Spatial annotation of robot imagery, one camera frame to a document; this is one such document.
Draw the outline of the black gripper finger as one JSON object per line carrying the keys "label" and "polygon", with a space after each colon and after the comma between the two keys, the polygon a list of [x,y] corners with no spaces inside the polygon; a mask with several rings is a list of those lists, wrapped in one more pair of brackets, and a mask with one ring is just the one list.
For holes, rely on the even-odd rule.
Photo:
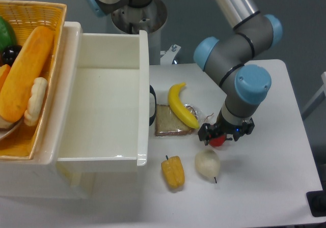
{"label": "black gripper finger", "polygon": [[199,141],[202,141],[204,145],[208,145],[211,140],[216,138],[216,125],[204,123],[198,130]]}
{"label": "black gripper finger", "polygon": [[238,141],[244,135],[250,135],[255,127],[252,118],[243,120],[240,126],[237,126],[233,132],[234,141]]}

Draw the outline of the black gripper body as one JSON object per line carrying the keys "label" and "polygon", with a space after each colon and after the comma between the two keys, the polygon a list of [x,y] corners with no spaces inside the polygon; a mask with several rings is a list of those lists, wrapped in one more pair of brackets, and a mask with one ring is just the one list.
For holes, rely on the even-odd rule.
{"label": "black gripper body", "polygon": [[221,112],[218,114],[215,127],[218,135],[230,134],[233,136],[233,138],[240,138],[245,134],[242,125],[236,125],[228,122]]}

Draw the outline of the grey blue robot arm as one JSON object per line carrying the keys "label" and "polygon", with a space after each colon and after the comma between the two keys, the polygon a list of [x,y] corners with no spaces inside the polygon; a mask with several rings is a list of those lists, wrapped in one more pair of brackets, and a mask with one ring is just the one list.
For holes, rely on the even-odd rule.
{"label": "grey blue robot arm", "polygon": [[[161,0],[86,0],[96,16],[110,15],[116,29],[125,34],[146,31],[150,62],[160,64],[160,31],[167,21]],[[252,0],[216,0],[234,34],[220,41],[204,39],[194,52],[195,63],[226,93],[214,124],[204,123],[199,140],[220,146],[252,133],[252,115],[271,87],[270,74],[250,60],[277,44],[283,35],[280,21],[262,15]]]}

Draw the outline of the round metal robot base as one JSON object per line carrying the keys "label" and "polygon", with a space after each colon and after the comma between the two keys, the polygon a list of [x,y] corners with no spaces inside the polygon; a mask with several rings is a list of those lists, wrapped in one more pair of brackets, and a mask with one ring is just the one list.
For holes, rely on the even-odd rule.
{"label": "round metal robot base", "polygon": [[152,0],[141,8],[124,6],[111,14],[114,26],[126,34],[138,34],[140,30],[154,33],[165,25],[167,16],[167,7],[161,0]]}

